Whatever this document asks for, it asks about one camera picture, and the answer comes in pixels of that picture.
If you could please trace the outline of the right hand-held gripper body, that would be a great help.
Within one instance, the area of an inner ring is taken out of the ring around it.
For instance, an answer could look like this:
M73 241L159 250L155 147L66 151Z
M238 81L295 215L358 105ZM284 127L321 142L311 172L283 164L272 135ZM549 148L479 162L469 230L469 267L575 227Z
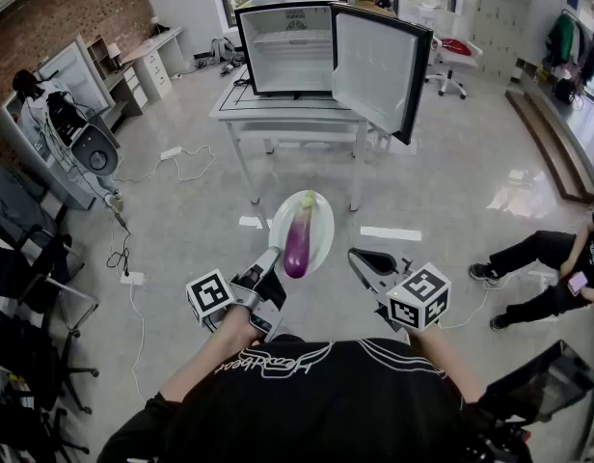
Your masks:
M394 331L400 328L423 332L446 313L450 280L431 262L413 271L401 282L390 283L376 296L380 315Z

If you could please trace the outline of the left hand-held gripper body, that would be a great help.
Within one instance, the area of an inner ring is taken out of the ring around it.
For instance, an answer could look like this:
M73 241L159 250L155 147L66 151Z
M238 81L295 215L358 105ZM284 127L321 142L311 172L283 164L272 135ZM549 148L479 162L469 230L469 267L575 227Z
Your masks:
M219 269L206 273L186 286L187 300L198 324L209 329L222 322L229 307L245 308L250 324L269 342L282 322L286 293L275 268L256 286L243 285L244 271L230 281Z

